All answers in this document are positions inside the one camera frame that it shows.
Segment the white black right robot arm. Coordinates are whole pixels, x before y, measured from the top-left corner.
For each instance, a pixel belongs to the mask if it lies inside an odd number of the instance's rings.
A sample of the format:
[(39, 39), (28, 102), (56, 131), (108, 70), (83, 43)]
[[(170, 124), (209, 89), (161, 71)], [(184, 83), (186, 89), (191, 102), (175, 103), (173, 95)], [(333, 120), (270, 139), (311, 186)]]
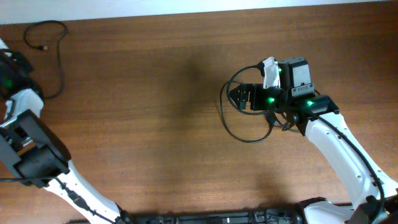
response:
[(221, 94), (231, 106), (249, 116), (264, 115), (269, 129), (280, 127), (305, 136), (323, 154), (343, 183), (350, 205), (339, 206), (323, 197), (297, 204), (290, 223), (397, 223), (397, 182), (369, 156), (349, 130), (339, 107), (316, 91), (303, 57), (277, 61), (269, 57), (253, 66), (262, 83), (227, 81)]

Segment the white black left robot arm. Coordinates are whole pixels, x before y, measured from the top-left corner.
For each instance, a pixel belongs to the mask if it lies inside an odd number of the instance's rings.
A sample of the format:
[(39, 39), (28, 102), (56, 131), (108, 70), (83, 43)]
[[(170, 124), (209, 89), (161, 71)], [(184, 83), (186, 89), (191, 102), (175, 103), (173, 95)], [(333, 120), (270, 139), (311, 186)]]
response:
[(35, 186), (62, 198), (89, 223), (131, 223), (127, 211), (101, 195), (77, 171), (64, 143), (40, 120), (41, 87), (29, 76), (32, 65), (1, 43), (1, 162), (11, 182)]

